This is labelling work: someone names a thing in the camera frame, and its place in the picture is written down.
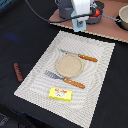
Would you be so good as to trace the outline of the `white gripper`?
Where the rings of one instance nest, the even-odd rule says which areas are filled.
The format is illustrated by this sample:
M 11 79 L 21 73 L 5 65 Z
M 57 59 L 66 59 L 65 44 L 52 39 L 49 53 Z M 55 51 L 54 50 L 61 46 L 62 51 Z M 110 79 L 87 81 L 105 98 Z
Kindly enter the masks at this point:
M 78 20 L 87 20 L 94 0 L 71 0 L 71 2 Z

